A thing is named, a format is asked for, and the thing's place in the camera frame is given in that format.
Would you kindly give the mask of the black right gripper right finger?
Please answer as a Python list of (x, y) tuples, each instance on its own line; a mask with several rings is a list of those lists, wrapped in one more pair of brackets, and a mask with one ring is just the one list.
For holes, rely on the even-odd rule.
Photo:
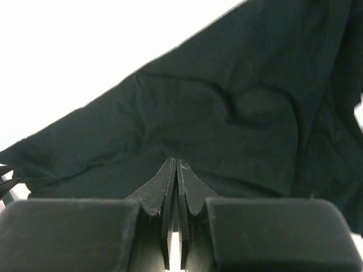
[(185, 271), (361, 271), (341, 212), (320, 199), (225, 198), (178, 160)]

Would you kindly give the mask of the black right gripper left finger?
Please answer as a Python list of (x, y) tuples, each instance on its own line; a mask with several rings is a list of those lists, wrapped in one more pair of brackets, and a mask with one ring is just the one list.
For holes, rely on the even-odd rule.
[(2, 271), (165, 271), (176, 160), (124, 200), (29, 199), (1, 212)]

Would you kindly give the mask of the black t shirt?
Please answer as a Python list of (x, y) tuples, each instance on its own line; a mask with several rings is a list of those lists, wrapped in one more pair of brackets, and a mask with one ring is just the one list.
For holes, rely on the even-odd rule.
[(169, 158), (224, 197), (320, 198), (362, 233), (361, 1), (247, 1), (1, 152), (33, 198), (123, 199)]

